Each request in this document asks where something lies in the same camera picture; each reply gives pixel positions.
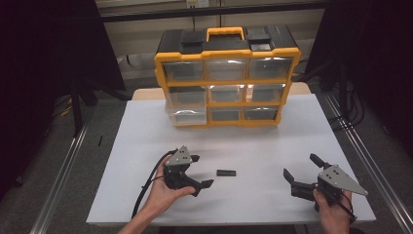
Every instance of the white table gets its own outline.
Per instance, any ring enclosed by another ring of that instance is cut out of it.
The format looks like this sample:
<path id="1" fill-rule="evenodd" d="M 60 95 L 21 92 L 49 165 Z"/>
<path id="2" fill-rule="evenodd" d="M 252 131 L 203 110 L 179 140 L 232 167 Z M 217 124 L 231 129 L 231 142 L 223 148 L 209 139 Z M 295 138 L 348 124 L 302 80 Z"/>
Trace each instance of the white table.
<path id="1" fill-rule="evenodd" d="M 182 145 L 201 156 L 187 175 L 215 182 L 198 197 L 176 201 L 153 225 L 319 221 L 314 203 L 291 197 L 290 185 L 282 176 L 287 168 L 297 181 L 316 182 L 321 169 L 309 159 L 311 153 L 356 178 L 314 95 L 289 96 L 276 127 L 175 128 L 164 106 L 164 100 L 128 102 L 87 223 L 127 223 L 141 186 L 160 157 Z M 216 176 L 218 169 L 236 170 L 237 176 Z M 358 221 L 375 220 L 365 197 L 354 194 L 353 205 Z"/>

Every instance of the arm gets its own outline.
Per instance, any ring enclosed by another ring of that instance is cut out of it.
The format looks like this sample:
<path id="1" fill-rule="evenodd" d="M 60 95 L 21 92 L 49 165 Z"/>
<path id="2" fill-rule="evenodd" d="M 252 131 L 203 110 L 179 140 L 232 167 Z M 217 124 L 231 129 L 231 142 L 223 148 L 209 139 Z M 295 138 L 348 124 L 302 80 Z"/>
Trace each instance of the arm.
<path id="1" fill-rule="evenodd" d="M 348 234 L 350 228 L 350 216 L 338 205 L 328 206 L 327 200 L 321 192 L 315 189 L 313 193 L 319 204 L 319 219 L 324 233 Z M 352 192 L 345 190 L 343 194 L 352 201 Z M 340 202 L 350 209 L 350 203 L 345 197 L 342 197 Z"/>
<path id="2" fill-rule="evenodd" d="M 184 187 L 177 190 L 171 190 L 167 187 L 162 176 L 164 176 L 164 166 L 169 157 L 166 157 L 158 167 L 145 205 L 119 234 L 141 233 L 155 217 L 165 212 L 174 201 L 195 192 L 193 187 Z"/>

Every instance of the silver bracket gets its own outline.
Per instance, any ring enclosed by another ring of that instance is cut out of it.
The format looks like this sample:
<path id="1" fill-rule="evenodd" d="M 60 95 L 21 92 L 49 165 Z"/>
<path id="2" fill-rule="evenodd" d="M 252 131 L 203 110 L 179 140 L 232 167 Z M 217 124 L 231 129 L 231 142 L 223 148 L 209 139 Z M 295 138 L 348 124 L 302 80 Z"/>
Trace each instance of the silver bracket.
<path id="1" fill-rule="evenodd" d="M 185 145 L 180 147 L 170 158 L 167 160 L 167 166 L 178 166 L 192 164 L 191 154 Z"/>
<path id="2" fill-rule="evenodd" d="M 368 195 L 368 192 L 351 177 L 349 177 L 349 175 L 346 174 L 342 169 L 340 169 L 338 165 L 333 165 L 324 170 L 319 174 L 319 178 L 332 185 L 333 187 L 345 189 L 363 196 Z"/>

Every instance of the storage organizer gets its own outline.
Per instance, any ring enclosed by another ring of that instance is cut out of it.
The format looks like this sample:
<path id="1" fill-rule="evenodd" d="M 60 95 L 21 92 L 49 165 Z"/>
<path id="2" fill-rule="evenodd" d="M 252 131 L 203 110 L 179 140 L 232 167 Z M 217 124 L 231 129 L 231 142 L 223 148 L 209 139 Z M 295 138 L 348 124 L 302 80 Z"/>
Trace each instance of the storage organizer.
<path id="1" fill-rule="evenodd" d="M 155 73 L 174 126 L 277 125 L 300 56 L 285 25 L 167 30 Z"/>

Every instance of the white wall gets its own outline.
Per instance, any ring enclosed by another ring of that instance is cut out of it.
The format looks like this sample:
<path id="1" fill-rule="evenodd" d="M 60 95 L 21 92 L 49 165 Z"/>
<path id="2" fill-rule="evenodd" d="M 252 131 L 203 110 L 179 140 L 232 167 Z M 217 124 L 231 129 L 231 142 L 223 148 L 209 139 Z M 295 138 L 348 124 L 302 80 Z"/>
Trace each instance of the white wall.
<path id="1" fill-rule="evenodd" d="M 237 1 L 221 0 L 223 6 L 242 6 L 252 4 L 272 4 L 281 1 L 255 0 Z M 217 6 L 219 0 L 210 0 L 211 7 Z M 151 12 L 168 9 L 186 8 L 186 1 L 132 5 L 101 8 L 101 14 Z M 297 44 L 302 48 L 303 58 L 309 55 L 319 29 L 323 10 L 305 10 L 291 12 L 273 12 L 222 16 L 223 26 L 254 26 L 267 24 L 287 24 Z M 219 17 L 196 17 L 196 29 L 219 26 Z M 116 56 L 156 52 L 161 35 L 168 29 L 192 29 L 191 18 L 151 19 L 140 21 L 108 22 L 105 24 Z"/>

